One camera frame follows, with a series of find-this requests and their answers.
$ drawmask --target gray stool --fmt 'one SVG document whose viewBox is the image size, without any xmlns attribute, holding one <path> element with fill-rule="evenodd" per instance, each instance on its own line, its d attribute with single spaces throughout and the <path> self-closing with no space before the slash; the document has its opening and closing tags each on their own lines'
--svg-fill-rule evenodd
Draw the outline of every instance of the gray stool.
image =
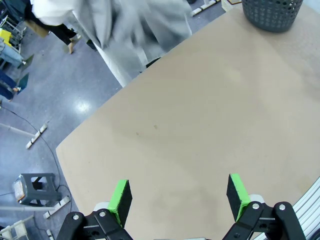
<svg viewBox="0 0 320 240">
<path fill-rule="evenodd" d="M 17 190 L 15 188 L 15 196 L 18 198 L 18 202 L 28 206 L 50 206 L 56 201 L 62 199 L 62 194 L 57 192 L 54 185 L 53 173 L 22 173 L 14 182 L 14 186 L 22 185 L 24 196 L 19 199 L 17 197 Z"/>
</svg>

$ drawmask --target mesh basket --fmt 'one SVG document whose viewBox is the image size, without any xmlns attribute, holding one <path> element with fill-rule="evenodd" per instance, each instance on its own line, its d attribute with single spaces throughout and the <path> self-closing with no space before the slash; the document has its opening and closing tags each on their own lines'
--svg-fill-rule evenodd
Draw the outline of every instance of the mesh basket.
<svg viewBox="0 0 320 240">
<path fill-rule="evenodd" d="M 246 18 L 270 32 L 287 31 L 294 23 L 303 0 L 242 0 Z"/>
</svg>

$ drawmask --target tan tabletop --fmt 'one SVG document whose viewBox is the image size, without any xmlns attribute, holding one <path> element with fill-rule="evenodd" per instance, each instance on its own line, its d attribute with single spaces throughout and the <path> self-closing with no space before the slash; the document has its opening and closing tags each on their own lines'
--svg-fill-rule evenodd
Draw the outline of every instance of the tan tabletop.
<svg viewBox="0 0 320 240">
<path fill-rule="evenodd" d="M 320 175 L 320 15 L 259 30 L 236 8 L 173 49 L 57 148 L 80 211 L 129 179 L 136 240 L 221 239 L 229 173 L 273 206 Z"/>
</svg>

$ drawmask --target gray floor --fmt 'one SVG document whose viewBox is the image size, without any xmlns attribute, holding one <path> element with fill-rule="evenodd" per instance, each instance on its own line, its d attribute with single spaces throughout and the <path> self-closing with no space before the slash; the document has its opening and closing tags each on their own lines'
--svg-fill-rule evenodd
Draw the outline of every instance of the gray floor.
<svg viewBox="0 0 320 240">
<path fill-rule="evenodd" d="M 195 9 L 202 4 L 202 0 L 197 0 L 192 8 Z M 191 18 L 190 27 L 196 32 L 223 13 L 219 2 Z M 49 121 L 43 138 L 56 154 L 58 144 L 116 94 L 121 86 L 100 55 L 82 40 L 76 44 L 74 54 L 70 55 L 65 53 L 63 43 L 54 35 L 40 38 L 28 30 L 23 39 L 22 55 L 28 57 L 32 54 L 33 62 L 24 72 L 7 67 L 6 72 L 12 78 L 29 73 L 29 81 L 27 88 L 16 95 L 12 102 L 4 99 L 2 105 L 28 119 L 36 128 Z M 33 131 L 26 122 L 5 109 L 0 109 L 0 122 L 25 131 Z M 0 128 L 0 195 L 12 192 L 12 183 L 21 173 L 54 173 L 55 182 L 58 184 L 57 167 L 50 150 L 41 139 L 31 149 L 26 150 L 25 145 L 28 141 L 27 137 Z M 66 185 L 63 175 L 61 184 Z M 69 194 L 65 187 L 61 187 L 59 191 L 63 196 Z M 9 194 L 0 197 L 0 206 L 19 205 L 15 202 L 13 194 Z M 50 229 L 54 237 L 57 237 L 70 207 L 69 203 L 48 220 L 43 219 L 43 212 L 36 213 L 37 225 L 42 229 Z M 74 202 L 72 210 L 78 210 Z M 0 225 L 11 225 L 32 214 L 34 213 L 0 211 Z M 35 228 L 32 220 L 26 223 L 26 227 L 29 239 L 47 239 L 43 231 Z"/>
</svg>

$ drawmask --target yellow object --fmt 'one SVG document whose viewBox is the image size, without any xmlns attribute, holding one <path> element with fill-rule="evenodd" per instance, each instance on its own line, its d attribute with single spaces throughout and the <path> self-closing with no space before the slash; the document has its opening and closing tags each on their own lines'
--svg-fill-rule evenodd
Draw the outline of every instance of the yellow object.
<svg viewBox="0 0 320 240">
<path fill-rule="evenodd" d="M 12 47 L 12 45 L 9 43 L 11 32 L 0 29 L 0 37 L 3 38 L 3 42 L 7 44 L 9 47 Z"/>
</svg>

